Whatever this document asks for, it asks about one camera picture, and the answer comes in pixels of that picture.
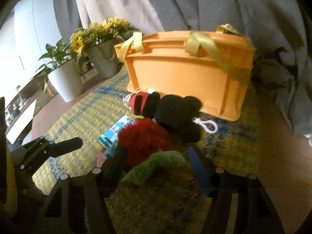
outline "white flower pot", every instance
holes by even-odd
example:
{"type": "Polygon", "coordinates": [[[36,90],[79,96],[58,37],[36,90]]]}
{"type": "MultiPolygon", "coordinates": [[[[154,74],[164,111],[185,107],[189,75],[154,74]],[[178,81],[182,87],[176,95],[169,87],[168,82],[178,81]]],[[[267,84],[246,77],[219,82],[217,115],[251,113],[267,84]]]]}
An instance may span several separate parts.
{"type": "Polygon", "coordinates": [[[74,59],[53,70],[48,78],[65,102],[74,100],[84,90],[74,59]]]}
{"type": "Polygon", "coordinates": [[[108,78],[117,74],[119,60],[114,50],[116,39],[112,39],[86,49],[86,53],[97,72],[108,78]]]}

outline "potted plant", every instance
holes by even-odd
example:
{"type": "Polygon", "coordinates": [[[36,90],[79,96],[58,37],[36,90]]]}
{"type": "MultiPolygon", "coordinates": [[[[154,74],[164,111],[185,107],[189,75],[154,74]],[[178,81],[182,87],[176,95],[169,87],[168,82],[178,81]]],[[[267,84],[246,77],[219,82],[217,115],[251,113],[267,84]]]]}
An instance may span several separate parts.
{"type": "Polygon", "coordinates": [[[84,90],[81,74],[77,68],[77,53],[72,51],[70,45],[64,43],[63,39],[60,39],[56,46],[46,44],[46,51],[39,60],[50,58],[51,61],[42,64],[37,69],[37,71],[41,69],[41,72],[36,74],[35,77],[45,76],[45,92],[48,86],[46,77],[48,77],[50,83],[64,101],[70,102],[84,90]]]}
{"type": "Polygon", "coordinates": [[[118,17],[103,23],[91,23],[87,29],[77,29],[71,36],[71,49],[79,56],[78,66],[82,67],[86,54],[103,78],[114,76],[119,63],[114,50],[114,45],[118,43],[116,37],[127,40],[134,31],[129,29],[129,22],[118,17]]]}

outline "black plush toy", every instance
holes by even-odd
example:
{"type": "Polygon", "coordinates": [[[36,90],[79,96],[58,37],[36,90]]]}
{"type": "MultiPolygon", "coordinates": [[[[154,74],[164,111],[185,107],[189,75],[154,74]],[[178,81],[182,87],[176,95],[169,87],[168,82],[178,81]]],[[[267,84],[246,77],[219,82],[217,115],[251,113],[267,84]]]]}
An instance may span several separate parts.
{"type": "Polygon", "coordinates": [[[186,143],[198,142],[201,137],[200,126],[192,121],[202,106],[200,100],[195,97],[165,95],[160,98],[158,92],[137,92],[125,97],[124,103],[131,107],[135,115],[155,118],[159,125],[180,135],[186,143]]]}

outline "blue cartoon package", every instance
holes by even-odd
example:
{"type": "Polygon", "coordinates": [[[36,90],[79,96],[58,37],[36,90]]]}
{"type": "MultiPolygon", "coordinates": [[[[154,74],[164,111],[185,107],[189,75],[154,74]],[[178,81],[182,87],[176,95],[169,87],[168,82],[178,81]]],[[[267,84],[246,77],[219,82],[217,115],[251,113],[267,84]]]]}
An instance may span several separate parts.
{"type": "Polygon", "coordinates": [[[114,141],[116,141],[117,135],[121,128],[128,124],[128,123],[135,123],[135,120],[130,118],[129,116],[125,115],[119,121],[117,121],[109,130],[105,131],[99,138],[99,142],[103,144],[106,148],[112,147],[114,141]]]}

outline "wooden floor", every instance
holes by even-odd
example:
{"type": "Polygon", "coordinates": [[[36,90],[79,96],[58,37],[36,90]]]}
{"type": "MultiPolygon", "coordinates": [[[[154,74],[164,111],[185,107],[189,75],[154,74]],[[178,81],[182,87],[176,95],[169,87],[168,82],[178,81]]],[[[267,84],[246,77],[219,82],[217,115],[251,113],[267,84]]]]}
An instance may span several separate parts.
{"type": "MultiPolygon", "coordinates": [[[[52,99],[33,120],[33,138],[44,135],[78,99],[65,103],[52,99]]],[[[312,208],[312,148],[304,136],[291,134],[275,105],[258,92],[262,126],[262,157],[259,178],[282,220],[286,234],[293,234],[312,208]]]]}

